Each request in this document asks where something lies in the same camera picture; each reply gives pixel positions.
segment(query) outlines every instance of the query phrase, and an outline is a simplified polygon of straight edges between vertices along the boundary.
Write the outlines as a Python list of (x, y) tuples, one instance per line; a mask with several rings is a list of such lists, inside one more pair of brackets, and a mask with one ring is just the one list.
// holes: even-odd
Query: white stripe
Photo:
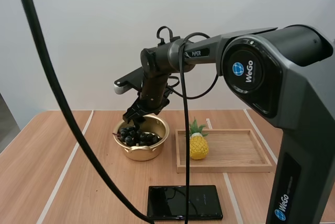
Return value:
[(211, 126), (209, 118), (206, 118), (206, 121), (207, 121), (208, 129), (213, 129), (213, 127)]
[[(89, 118), (88, 118), (88, 120), (86, 122), (86, 125), (85, 125), (85, 127), (84, 127), (84, 129), (82, 131), (83, 135), (86, 133), (86, 130), (87, 130), (88, 126), (90, 125), (92, 116), (93, 116), (93, 110), (92, 110), (92, 112), (91, 112), (91, 114), (90, 114), (90, 116), (89, 116)], [(79, 147), (79, 144), (77, 142), (75, 144), (75, 146), (74, 146), (74, 148), (73, 148), (73, 150), (72, 150), (72, 152), (70, 154), (70, 157), (69, 157), (67, 163), (65, 164), (65, 167), (64, 167), (61, 175), (59, 176), (58, 181), (57, 181), (56, 185), (54, 186), (54, 189), (53, 189), (53, 191), (52, 191), (52, 193), (51, 193), (51, 195), (50, 195), (50, 197), (49, 197), (46, 205), (44, 206), (44, 209), (43, 209), (43, 211), (42, 211), (42, 213), (40, 215), (40, 218), (38, 218), (36, 224), (42, 224), (42, 222), (44, 221), (44, 218), (46, 217), (46, 215), (47, 215), (47, 213), (49, 211), (49, 208), (50, 208), (50, 206), (51, 206), (51, 204), (52, 204), (52, 202), (53, 202), (53, 200), (54, 200), (54, 198), (55, 198), (55, 196), (56, 196), (56, 194), (58, 192), (58, 189), (59, 189), (59, 187), (61, 186), (61, 184), (63, 182), (63, 179), (64, 179), (64, 177), (65, 177), (65, 175), (66, 175), (66, 173), (67, 173), (67, 171), (68, 171), (68, 169), (69, 169), (69, 167), (71, 165), (71, 162), (73, 160), (73, 157), (74, 157), (74, 155), (75, 155), (78, 147)]]
[[(207, 124), (208, 124), (208, 129), (213, 129), (213, 127), (211, 126), (209, 118), (206, 118), (206, 121), (207, 121)], [(224, 175), (224, 178), (225, 178), (225, 182), (226, 182), (229, 197), (230, 197), (230, 200), (231, 200), (231, 203), (232, 203), (232, 207), (234, 208), (237, 224), (243, 224), (243, 219), (242, 219), (242, 215), (241, 215), (241, 212), (240, 212), (240, 208), (239, 208), (239, 205), (237, 204), (237, 200), (236, 200), (234, 191), (231, 187), (229, 176), (228, 176), (227, 173), (223, 173), (223, 175)]]
[(254, 123), (254, 121), (252, 120), (252, 118), (250, 117), (247, 109), (244, 109), (244, 113), (247, 116), (247, 118), (249, 119), (250, 123), (252, 124), (252, 126), (254, 127), (255, 131), (257, 132), (258, 136), (261, 138), (263, 144), (265, 145), (267, 151), (269, 152), (270, 156), (272, 157), (273, 161), (277, 164), (278, 159), (276, 157), (276, 155), (274, 155), (274, 153), (272, 152), (270, 146), (267, 144), (266, 140), (264, 139), (263, 135), (261, 134), (261, 132), (259, 131), (258, 127), (256, 126), (256, 124)]

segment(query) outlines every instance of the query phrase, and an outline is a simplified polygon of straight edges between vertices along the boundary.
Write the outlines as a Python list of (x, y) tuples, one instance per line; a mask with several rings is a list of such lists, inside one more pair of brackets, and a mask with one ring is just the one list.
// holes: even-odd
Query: bowl handle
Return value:
[(130, 147), (129, 149), (126, 149), (126, 152), (128, 153), (132, 153), (133, 151), (136, 151), (136, 150), (146, 150), (146, 151), (150, 151), (150, 148), (148, 146), (142, 146), (142, 147)]

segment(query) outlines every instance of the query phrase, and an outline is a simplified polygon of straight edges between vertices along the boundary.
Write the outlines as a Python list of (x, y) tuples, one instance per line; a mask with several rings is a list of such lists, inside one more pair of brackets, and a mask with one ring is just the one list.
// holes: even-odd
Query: wooden tray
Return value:
[[(192, 173), (272, 172), (273, 167), (251, 129), (203, 130), (209, 153), (190, 159)], [(185, 173), (185, 130), (176, 130), (177, 173)]]

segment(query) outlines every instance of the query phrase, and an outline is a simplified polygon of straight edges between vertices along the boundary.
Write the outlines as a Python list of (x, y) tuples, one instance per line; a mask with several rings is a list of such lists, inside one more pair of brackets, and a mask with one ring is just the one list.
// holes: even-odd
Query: smartphone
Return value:
[[(149, 186), (147, 216), (153, 220), (183, 220), (185, 197), (185, 186)], [(190, 186), (188, 209), (190, 220), (221, 220), (216, 186)]]

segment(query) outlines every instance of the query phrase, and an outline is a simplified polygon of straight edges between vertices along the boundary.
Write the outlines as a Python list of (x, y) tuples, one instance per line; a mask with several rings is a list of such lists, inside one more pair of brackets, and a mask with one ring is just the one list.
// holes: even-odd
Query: white wall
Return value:
[[(124, 110), (135, 92), (114, 94), (115, 79), (140, 66), (156, 30), (215, 36), (260, 27), (311, 24), (335, 38), (335, 0), (34, 0), (49, 53), (73, 109)], [(188, 95), (207, 89), (214, 65), (187, 73)], [(0, 0), (0, 92), (22, 128), (35, 114), (58, 109), (39, 63), (20, 0)], [(245, 108), (220, 79), (190, 109)], [(168, 109), (182, 109), (171, 96)]]

